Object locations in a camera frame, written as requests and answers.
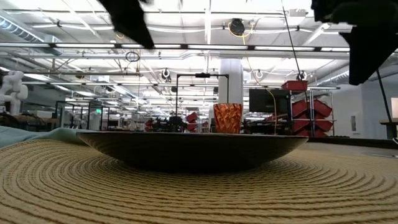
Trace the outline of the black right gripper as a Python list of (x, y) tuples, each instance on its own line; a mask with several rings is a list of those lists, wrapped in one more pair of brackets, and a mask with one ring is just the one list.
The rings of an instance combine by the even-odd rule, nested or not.
[(311, 9), (317, 22), (365, 29), (339, 33), (349, 45), (350, 85), (366, 82), (398, 48), (398, 0), (312, 0)]

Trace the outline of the orange drinking glass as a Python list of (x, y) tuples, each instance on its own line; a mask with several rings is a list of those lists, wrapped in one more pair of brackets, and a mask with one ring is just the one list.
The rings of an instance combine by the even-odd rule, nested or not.
[(218, 103), (213, 106), (217, 133), (239, 134), (241, 130), (243, 105), (239, 103)]

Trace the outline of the patterned ceramic plate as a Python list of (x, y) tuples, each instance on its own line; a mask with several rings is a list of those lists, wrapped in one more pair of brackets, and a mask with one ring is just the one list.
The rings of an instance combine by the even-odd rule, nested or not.
[(308, 141), (306, 136), (116, 131), (79, 132), (77, 137), (131, 167), (196, 173), (252, 169)]

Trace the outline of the light blue cloth napkin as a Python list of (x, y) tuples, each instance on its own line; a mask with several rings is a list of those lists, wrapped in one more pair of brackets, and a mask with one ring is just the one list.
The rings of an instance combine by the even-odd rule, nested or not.
[(10, 146), (18, 142), (38, 139), (51, 139), (70, 142), (73, 144), (85, 144), (80, 138), (78, 138), (76, 134), (87, 132), (90, 132), (90, 130), (69, 128), (56, 128), (49, 132), (33, 132), (7, 126), (0, 126), (0, 148)]

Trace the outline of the round woven straw placemat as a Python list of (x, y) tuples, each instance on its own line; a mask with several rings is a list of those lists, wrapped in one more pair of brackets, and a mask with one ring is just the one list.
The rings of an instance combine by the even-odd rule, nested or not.
[(0, 149), (0, 224), (398, 224), (398, 159), (305, 144), (256, 169), (168, 174), (88, 147)]

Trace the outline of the black slanted pole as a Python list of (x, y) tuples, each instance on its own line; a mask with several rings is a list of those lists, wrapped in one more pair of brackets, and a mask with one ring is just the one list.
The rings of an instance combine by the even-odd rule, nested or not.
[(376, 70), (376, 74), (377, 74), (377, 79), (378, 79), (379, 86), (380, 86), (380, 89), (381, 89), (382, 99), (383, 99), (383, 102), (384, 102), (384, 106), (385, 106), (388, 122), (392, 123), (392, 118), (391, 118), (391, 114), (390, 114), (390, 110), (389, 110), (388, 102), (387, 102), (387, 98), (386, 98), (386, 92), (385, 92), (384, 86), (382, 84), (382, 78), (381, 78), (381, 74), (380, 74), (379, 69)]

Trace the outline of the tilted red storage bin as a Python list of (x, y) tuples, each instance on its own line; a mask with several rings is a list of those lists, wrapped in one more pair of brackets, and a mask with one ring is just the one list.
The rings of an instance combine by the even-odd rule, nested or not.
[(313, 109), (323, 117), (329, 117), (332, 112), (332, 108), (320, 100), (313, 101)]
[(308, 110), (308, 103), (305, 100), (296, 101), (292, 104), (292, 116), (298, 118)]
[(292, 131), (297, 132), (305, 129), (310, 124), (308, 119), (295, 119), (293, 120)]
[(333, 123), (331, 121), (327, 121), (324, 119), (317, 119), (315, 121), (315, 125), (317, 126), (317, 128), (321, 129), (323, 132), (329, 132), (333, 126)]

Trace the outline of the metal storage rack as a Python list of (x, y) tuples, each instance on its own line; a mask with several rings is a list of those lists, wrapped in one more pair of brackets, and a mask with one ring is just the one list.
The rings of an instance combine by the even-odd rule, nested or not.
[(330, 129), (329, 132), (323, 132), (321, 129), (317, 128), (317, 126), (315, 125), (315, 121), (317, 119), (324, 119), (327, 121), (331, 121), (334, 125), (335, 120), (334, 120), (334, 114), (333, 114), (333, 106), (329, 105), (327, 102), (322, 101), (324, 103), (326, 103), (329, 107), (332, 108), (332, 112), (331, 115), (329, 115), (329, 117), (323, 117), (322, 115), (318, 114), (314, 109), (313, 109), (313, 101), (314, 100), (318, 100), (315, 98), (313, 93), (308, 93), (307, 94), (308, 98), (305, 100), (308, 103), (308, 110), (306, 113), (302, 114), (301, 116), (299, 116), (298, 118), (294, 118), (292, 116), (292, 104), (295, 103), (296, 101), (300, 101), (300, 100), (296, 100), (291, 104), (291, 113), (290, 113), (290, 118), (291, 118), (291, 122), (292, 122), (292, 126), (293, 126), (293, 120), (295, 119), (308, 119), (310, 121), (310, 124), (305, 128), (302, 129), (301, 131), (297, 131), (297, 132), (293, 132), (294, 135), (296, 136), (307, 136), (307, 137), (318, 137), (318, 138), (324, 138), (327, 137), (329, 132), (333, 130), (333, 126)]

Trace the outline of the dark background desk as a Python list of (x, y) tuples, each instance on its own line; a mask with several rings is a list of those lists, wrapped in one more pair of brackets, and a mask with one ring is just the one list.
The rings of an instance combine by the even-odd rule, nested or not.
[(386, 127), (386, 135), (388, 139), (392, 139), (398, 136), (398, 118), (392, 118), (379, 120), (379, 123)]

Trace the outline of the flat red storage bin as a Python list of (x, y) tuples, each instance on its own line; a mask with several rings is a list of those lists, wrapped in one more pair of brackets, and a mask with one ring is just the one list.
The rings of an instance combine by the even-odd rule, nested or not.
[(304, 80), (289, 80), (286, 81), (281, 88), (290, 91), (306, 91), (308, 88), (308, 81)]

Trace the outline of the long ceiling light bar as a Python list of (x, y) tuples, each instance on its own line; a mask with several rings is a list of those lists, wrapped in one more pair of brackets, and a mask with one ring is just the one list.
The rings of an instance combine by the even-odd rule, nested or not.
[[(141, 49), (138, 44), (73, 44), (73, 43), (22, 43), (0, 42), (0, 47), (61, 48), (61, 49)], [(244, 50), (279, 52), (349, 52), (349, 47), (292, 47), (255, 45), (200, 45), (200, 44), (157, 44), (156, 49), (173, 50)]]

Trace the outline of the dark background machinery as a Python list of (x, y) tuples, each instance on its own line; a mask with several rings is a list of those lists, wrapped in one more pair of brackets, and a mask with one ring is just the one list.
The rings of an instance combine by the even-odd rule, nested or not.
[(183, 133), (186, 128), (187, 123), (179, 116), (171, 116), (169, 119), (151, 118), (145, 123), (146, 132)]

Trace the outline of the white building column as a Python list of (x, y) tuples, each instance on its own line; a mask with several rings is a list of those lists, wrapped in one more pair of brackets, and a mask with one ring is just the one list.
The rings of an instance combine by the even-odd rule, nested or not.
[(240, 58), (219, 60), (218, 102), (243, 104), (243, 65)]

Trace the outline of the small red background bin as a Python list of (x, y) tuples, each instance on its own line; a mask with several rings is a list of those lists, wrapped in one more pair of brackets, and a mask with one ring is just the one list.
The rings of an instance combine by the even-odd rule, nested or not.
[(196, 112), (192, 112), (191, 114), (189, 114), (186, 117), (188, 131), (193, 132), (193, 133), (195, 133), (197, 131), (197, 127), (198, 127), (197, 119), (198, 119), (198, 116), (197, 116)]

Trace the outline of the black monitor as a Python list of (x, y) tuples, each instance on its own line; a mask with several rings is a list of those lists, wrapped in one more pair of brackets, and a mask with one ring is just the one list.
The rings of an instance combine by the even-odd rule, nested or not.
[(290, 95), (287, 90), (249, 89), (249, 111), (258, 113), (288, 113)]

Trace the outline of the dark background workbench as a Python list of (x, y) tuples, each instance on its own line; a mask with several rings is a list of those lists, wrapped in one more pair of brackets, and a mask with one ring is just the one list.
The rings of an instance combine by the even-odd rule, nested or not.
[(264, 119), (245, 119), (241, 130), (245, 134), (265, 134), (265, 135), (292, 135), (292, 125), (285, 119), (275, 120), (272, 117)]

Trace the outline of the wooden background desk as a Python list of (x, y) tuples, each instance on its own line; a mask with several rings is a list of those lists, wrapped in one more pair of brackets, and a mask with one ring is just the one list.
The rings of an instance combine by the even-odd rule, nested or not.
[(56, 127), (57, 120), (54, 118), (39, 118), (33, 115), (0, 114), (0, 126), (17, 128), (33, 132), (51, 131)]

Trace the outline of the gray ventilation duct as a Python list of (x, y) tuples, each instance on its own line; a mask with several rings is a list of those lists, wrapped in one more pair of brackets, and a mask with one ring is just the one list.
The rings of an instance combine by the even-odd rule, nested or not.
[(316, 86), (337, 86), (347, 84), (349, 80), (349, 63), (345, 63), (330, 74), (316, 81)]
[(23, 22), (18, 22), (2, 9), (0, 9), (0, 31), (7, 32), (18, 39), (24, 40), (25, 42), (60, 42), (60, 39), (54, 35), (38, 32), (25, 25)]

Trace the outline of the white wall box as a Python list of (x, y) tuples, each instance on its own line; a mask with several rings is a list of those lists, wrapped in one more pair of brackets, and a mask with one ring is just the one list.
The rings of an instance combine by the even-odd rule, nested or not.
[(351, 115), (351, 131), (355, 134), (359, 134), (363, 131), (363, 115), (359, 112), (355, 112)]

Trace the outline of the black cell frame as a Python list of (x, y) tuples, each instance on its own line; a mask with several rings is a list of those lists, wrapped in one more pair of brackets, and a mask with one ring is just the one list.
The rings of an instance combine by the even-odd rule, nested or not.
[(56, 101), (53, 117), (57, 128), (107, 131), (111, 107), (97, 101)]

